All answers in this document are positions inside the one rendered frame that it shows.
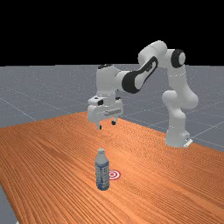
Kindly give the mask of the clear plastic bottle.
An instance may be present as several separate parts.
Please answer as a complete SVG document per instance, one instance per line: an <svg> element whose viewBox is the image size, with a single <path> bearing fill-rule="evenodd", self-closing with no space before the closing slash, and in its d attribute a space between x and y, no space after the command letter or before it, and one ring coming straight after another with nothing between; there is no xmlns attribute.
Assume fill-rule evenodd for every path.
<svg viewBox="0 0 224 224"><path fill-rule="evenodd" d="M109 189L109 160L104 149L99 149L94 162L96 186L101 191Z"/></svg>

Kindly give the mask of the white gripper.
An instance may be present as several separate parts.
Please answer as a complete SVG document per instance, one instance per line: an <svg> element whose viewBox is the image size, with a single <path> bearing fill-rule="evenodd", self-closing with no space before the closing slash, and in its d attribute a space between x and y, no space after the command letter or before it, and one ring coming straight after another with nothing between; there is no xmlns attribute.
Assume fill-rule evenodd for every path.
<svg viewBox="0 0 224 224"><path fill-rule="evenodd" d="M95 95L87 103L87 119L91 123L97 123L98 130L102 129L100 121L113 118L111 124L116 125L117 118L123 114L123 101L114 95Z"/></svg>

